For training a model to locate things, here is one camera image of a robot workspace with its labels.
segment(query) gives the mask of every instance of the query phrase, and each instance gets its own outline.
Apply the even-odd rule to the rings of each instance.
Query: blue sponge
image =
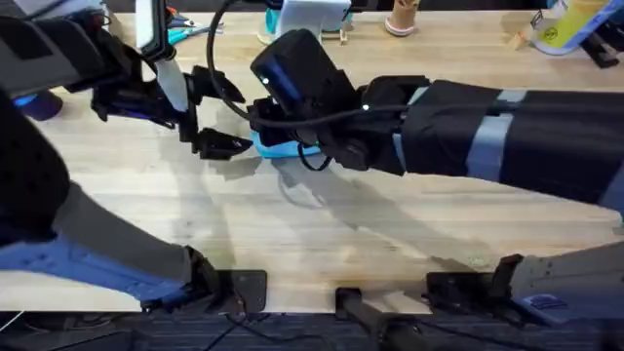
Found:
[[[260,141],[260,134],[257,132],[252,132],[252,141],[253,145],[257,149],[257,152],[265,159],[273,159],[273,158],[284,158],[284,157],[298,157],[298,152],[296,151],[296,147],[298,142],[289,141],[281,144],[277,144],[271,147],[264,146]],[[314,155],[321,152],[321,150],[314,147],[307,147],[303,149],[303,154],[305,156]]]

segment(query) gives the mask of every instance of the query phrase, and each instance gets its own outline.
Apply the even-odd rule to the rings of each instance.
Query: black floor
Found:
[[[24,316],[8,331],[0,334],[0,350],[11,345],[14,350],[47,350],[42,342],[61,345],[80,339],[94,337],[114,331],[133,331],[134,351],[202,351],[231,324],[222,316],[161,316],[136,314],[115,320],[97,328],[71,328],[68,320],[79,318],[70,315],[57,320],[39,316]],[[624,322],[582,322],[571,323],[558,328],[529,327],[523,331],[507,325],[478,317],[421,316],[423,322],[436,324],[451,331],[461,331],[479,337],[516,343],[510,347],[486,343],[462,336],[451,335],[420,326],[428,342],[453,345],[450,350],[512,350],[521,345],[532,351],[616,351],[622,350]],[[374,350],[371,339],[354,324],[340,322],[333,315],[259,315],[253,317],[253,327],[270,336],[290,337],[303,333],[323,335],[336,351]],[[49,332],[44,329],[73,329],[73,331]],[[241,329],[234,330],[211,350],[326,350],[318,339],[298,340],[275,344],[249,334]]]

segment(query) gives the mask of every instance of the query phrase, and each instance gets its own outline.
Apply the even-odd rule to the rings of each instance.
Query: light wood surface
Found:
[[[418,31],[403,39],[384,31],[384,16],[357,15],[347,46],[326,43],[354,84],[425,74],[496,88],[624,91],[623,68],[599,70],[582,52],[555,58],[505,49],[532,13],[419,13]],[[132,18],[119,18],[132,35]],[[249,71],[262,50],[262,19],[227,14],[216,39],[217,66],[248,100],[266,95]],[[205,37],[177,52],[186,71],[204,64]],[[506,254],[559,254],[622,238],[615,212],[474,179],[336,165],[309,173],[295,159],[261,160],[254,150],[230,163],[200,161],[175,132],[121,118],[104,124],[89,109],[90,94],[60,95],[61,116],[37,125],[72,177],[109,210],[192,245],[218,268],[265,269],[268,311],[332,311],[333,290],[346,285],[385,310],[424,313],[402,292],[422,293],[429,271],[489,270]],[[199,115],[206,126],[247,133],[218,100],[205,100]],[[51,277],[2,272],[0,284],[0,310],[138,310],[119,292]]]

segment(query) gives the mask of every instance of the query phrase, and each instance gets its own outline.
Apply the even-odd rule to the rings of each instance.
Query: wooden table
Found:
[[[354,84],[384,74],[425,74],[496,88],[624,91],[624,69],[599,70],[583,52],[548,57],[504,47],[527,12],[420,13],[418,32],[397,39],[384,14],[355,17],[349,43],[326,48]],[[192,14],[208,23],[211,15]],[[132,18],[120,16],[132,34]],[[262,14],[227,14],[216,64],[244,95],[266,92],[249,71],[263,46]],[[177,46],[184,70],[205,64],[205,38]],[[268,311],[328,312],[338,286],[365,289],[386,310],[428,311],[418,295],[429,271],[490,270],[513,253],[551,255],[621,240],[615,212],[474,179],[378,172],[337,165],[307,172],[297,160],[200,161],[177,133],[149,123],[100,122],[90,94],[60,93],[60,117],[38,126],[72,177],[101,204],[167,241],[191,245],[218,268],[261,268]],[[228,133],[247,127],[220,101],[201,121]],[[0,273],[0,310],[138,310],[119,292],[21,272]]]

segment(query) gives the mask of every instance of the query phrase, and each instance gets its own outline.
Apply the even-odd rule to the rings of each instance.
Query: wire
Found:
[[[228,329],[226,329],[225,331],[223,331],[219,336],[217,336],[208,346],[206,346],[206,348],[204,349],[204,351],[210,351],[212,350],[217,344],[219,344],[226,336],[228,336],[231,332],[234,332],[235,329],[237,329],[238,326],[237,325],[231,325]]]
[[[215,38],[218,30],[218,25],[221,22],[221,18],[223,14],[227,11],[227,9],[238,2],[239,0],[226,0],[223,2],[221,7],[216,11],[213,16],[213,20],[211,21],[210,29],[208,32],[208,41],[206,43],[206,62],[208,64],[208,69],[210,72],[211,80],[213,81],[214,88],[216,92],[221,97],[223,102],[236,114],[246,119],[251,123],[256,123],[261,126],[276,128],[276,129],[296,129],[296,128],[309,128],[316,127],[321,125],[326,125],[328,123],[333,123],[337,121],[341,121],[343,119],[352,118],[356,116],[363,115],[373,115],[382,112],[404,112],[408,110],[410,107],[408,105],[388,105],[388,106],[377,106],[370,107],[368,109],[357,109],[350,111],[343,111],[339,113],[335,113],[329,116],[319,117],[315,119],[309,119],[305,121],[271,121],[263,118],[257,118],[252,116],[252,114],[243,110],[239,106],[237,106],[227,95],[225,89],[221,86],[215,69]],[[440,108],[434,114],[442,113],[443,111],[447,111],[449,109],[491,109],[496,105],[503,108],[500,112],[505,112],[505,110],[515,110],[520,107],[519,104],[513,102],[499,102],[494,104],[472,104],[472,105],[456,105],[456,106],[444,106]],[[603,108],[601,106],[587,106],[587,105],[556,105],[556,104],[548,104],[548,103],[540,103],[540,104],[525,104],[522,106],[523,110],[531,111],[533,110],[536,113],[546,113],[546,112],[560,112],[560,113],[606,113],[606,114],[622,114],[621,110],[614,108]]]
[[[513,341],[499,340],[499,339],[496,339],[496,338],[493,338],[493,337],[475,335],[475,334],[472,334],[472,333],[469,333],[469,332],[464,332],[464,331],[456,331],[454,329],[442,327],[442,326],[439,326],[437,324],[425,322],[425,321],[422,321],[422,320],[419,320],[419,319],[416,320],[416,323],[419,324],[419,325],[425,326],[427,328],[431,328],[431,329],[440,331],[440,332],[445,332],[445,333],[452,334],[452,335],[457,335],[457,336],[462,336],[462,337],[466,337],[466,338],[471,338],[471,339],[474,339],[474,340],[478,340],[478,341],[481,341],[481,342],[487,342],[487,343],[490,343],[490,344],[505,346],[505,347],[509,347],[509,348],[515,348],[515,349],[520,349],[520,350],[527,350],[527,351],[548,351],[548,349],[537,347],[537,346],[529,346],[529,345],[524,345],[522,343],[517,343],[517,342],[513,342]]]
[[[272,336],[272,335],[267,335],[261,331],[257,331],[252,327],[246,326],[242,323],[238,323],[238,321],[235,321],[234,319],[232,319],[232,317],[230,317],[229,315],[225,315],[225,318],[234,326],[237,326],[238,328],[243,329],[244,331],[255,335],[257,337],[263,338],[269,342],[272,342],[274,344],[284,344],[284,343],[291,343],[291,342],[295,342],[295,341],[300,341],[300,340],[320,340],[322,341],[327,350],[335,350],[335,347],[333,346],[333,344],[327,340],[324,336],[320,335],[320,334],[308,334],[308,333],[304,333],[304,334],[299,334],[299,335],[295,335],[295,336],[290,336],[290,337],[278,337],[278,336]]]
[[[42,7],[41,9],[33,12],[30,15],[26,15],[23,18],[21,18],[22,20],[35,20],[38,19],[42,16],[47,15],[49,12],[55,10],[56,8],[58,8],[59,6],[61,6],[62,4],[68,2],[70,0],[56,0],[54,2],[51,2],[50,4]]]
[[[239,106],[237,106],[232,99],[227,95],[225,89],[221,86],[215,68],[215,38],[216,31],[218,30],[218,24],[221,22],[221,18],[223,14],[227,11],[227,9],[238,2],[239,0],[226,0],[223,2],[221,7],[214,13],[213,20],[211,21],[210,29],[208,31],[208,41],[206,43],[206,63],[208,64],[208,70],[211,75],[211,79],[213,81],[214,89],[218,93],[219,97],[223,100],[223,102],[236,114],[246,119],[248,122],[257,123],[258,125],[262,125],[269,128],[277,128],[277,129],[296,129],[296,128],[306,128],[306,127],[315,127],[326,125],[328,123],[337,122],[346,118],[351,118],[359,115],[372,115],[382,112],[403,112],[407,110],[409,107],[407,105],[388,105],[388,106],[378,106],[371,107],[369,109],[357,109],[350,111],[343,111],[339,113],[335,113],[329,116],[324,116],[316,119],[305,120],[305,121],[271,121],[263,118],[257,118],[252,116],[247,111],[243,110]]]
[[[2,328],[0,328],[0,332],[2,332],[3,330],[5,330],[6,328],[8,328],[14,321],[16,321],[24,312],[26,311],[21,311],[19,312],[17,315],[15,315],[11,320],[9,320],[9,322],[5,323],[4,326],[2,326]]]
[[[301,161],[301,163],[303,164],[303,166],[305,166],[306,169],[312,171],[312,172],[320,172],[323,171],[325,168],[327,168],[330,163],[332,162],[332,157],[326,156],[325,157],[325,161],[323,161],[323,163],[321,164],[321,166],[319,166],[318,168],[316,167],[312,167],[312,165],[310,165],[310,163],[308,162],[308,160],[305,157],[305,154],[303,153],[303,144],[299,143],[296,146],[296,153],[299,155],[299,160]]]

